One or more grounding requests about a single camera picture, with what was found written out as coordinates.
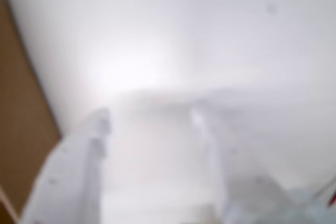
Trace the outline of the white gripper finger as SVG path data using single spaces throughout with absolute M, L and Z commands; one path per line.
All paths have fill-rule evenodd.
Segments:
M 196 131 L 195 137 L 200 143 L 213 186 L 216 218 L 220 223 L 224 223 L 228 207 L 228 188 L 221 154 L 222 145 L 211 126 L 209 116 L 195 106 L 191 108 L 190 114 Z
M 112 132 L 108 108 L 100 108 L 49 153 L 19 223 L 100 223 L 102 161 Z

